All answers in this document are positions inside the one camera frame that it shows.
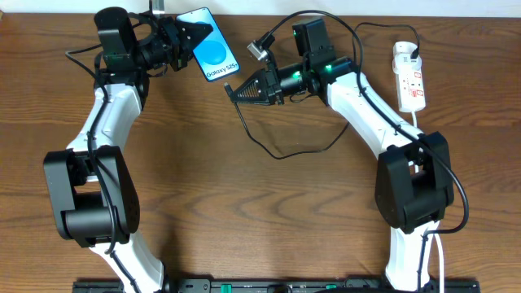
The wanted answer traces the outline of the blue Galaxy smartphone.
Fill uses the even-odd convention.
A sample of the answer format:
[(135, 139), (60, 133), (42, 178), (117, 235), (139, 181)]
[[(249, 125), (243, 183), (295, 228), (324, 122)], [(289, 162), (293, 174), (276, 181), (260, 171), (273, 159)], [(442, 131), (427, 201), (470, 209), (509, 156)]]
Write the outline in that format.
[(231, 76), (240, 70), (234, 53), (207, 7), (178, 15), (176, 20), (212, 26), (212, 32), (194, 49), (195, 59), (208, 82)]

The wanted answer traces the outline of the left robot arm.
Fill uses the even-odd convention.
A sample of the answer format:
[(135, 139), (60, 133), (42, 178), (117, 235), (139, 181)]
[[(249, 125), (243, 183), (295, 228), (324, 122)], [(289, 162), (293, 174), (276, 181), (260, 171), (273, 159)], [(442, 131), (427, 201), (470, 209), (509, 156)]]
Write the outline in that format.
[(184, 68), (213, 27), (122, 7), (102, 9), (94, 23), (93, 108), (76, 138), (43, 161), (56, 228), (101, 256), (120, 279), (113, 286), (92, 282), (91, 290), (173, 292), (163, 262), (139, 232), (138, 194), (123, 151), (151, 78)]

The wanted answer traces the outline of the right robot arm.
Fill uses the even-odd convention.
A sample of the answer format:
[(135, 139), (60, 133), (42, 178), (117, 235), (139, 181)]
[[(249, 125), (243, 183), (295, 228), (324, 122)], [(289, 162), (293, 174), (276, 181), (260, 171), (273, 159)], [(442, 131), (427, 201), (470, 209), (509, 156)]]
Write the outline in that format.
[(387, 284), (398, 291), (423, 291), (430, 285), (431, 242), (441, 234), (440, 221), (461, 186), (450, 166), (449, 144), (441, 133), (424, 133), (414, 121), (414, 98), (422, 97), (418, 43), (394, 45), (393, 69), (400, 105), (393, 109), (362, 73), (363, 49), (355, 38), (353, 57), (339, 57), (321, 17), (293, 24), (300, 62), (279, 67), (267, 32), (248, 49), (265, 63), (239, 88), (226, 91), (231, 102), (271, 106), (301, 94), (317, 96), (339, 113), (377, 160), (374, 200), (391, 230)]

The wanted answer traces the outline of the white USB charger plug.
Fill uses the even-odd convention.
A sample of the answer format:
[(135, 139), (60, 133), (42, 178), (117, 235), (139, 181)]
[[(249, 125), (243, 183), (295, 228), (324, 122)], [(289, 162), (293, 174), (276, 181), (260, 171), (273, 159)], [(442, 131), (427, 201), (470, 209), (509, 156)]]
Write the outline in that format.
[(399, 73), (401, 69), (417, 71), (422, 67), (418, 46), (413, 42), (396, 42), (392, 48), (392, 53), (394, 73)]

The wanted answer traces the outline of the white power strip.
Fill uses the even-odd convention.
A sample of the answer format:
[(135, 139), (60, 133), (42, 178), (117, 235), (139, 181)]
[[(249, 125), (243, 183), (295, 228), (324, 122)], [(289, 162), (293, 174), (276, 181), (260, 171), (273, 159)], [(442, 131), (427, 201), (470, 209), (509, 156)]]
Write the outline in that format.
[(422, 79), (422, 59), (411, 59), (408, 54), (397, 54), (392, 62), (396, 75), (398, 107), (401, 112), (417, 112), (426, 106)]

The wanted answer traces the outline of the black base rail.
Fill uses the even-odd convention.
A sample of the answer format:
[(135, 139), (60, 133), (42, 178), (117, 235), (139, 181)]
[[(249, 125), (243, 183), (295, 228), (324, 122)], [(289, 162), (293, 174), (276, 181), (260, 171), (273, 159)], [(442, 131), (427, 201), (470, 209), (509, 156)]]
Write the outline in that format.
[[(72, 284), (74, 293), (127, 292), (121, 281), (84, 281)], [(344, 281), (212, 281), (208, 279), (183, 279), (177, 285), (179, 293), (272, 293), (272, 292), (417, 292), (398, 291), (382, 279), (349, 278)], [(440, 283), (431, 280), (420, 292), (441, 292)], [(479, 282), (469, 280), (444, 281), (444, 292), (480, 293)]]

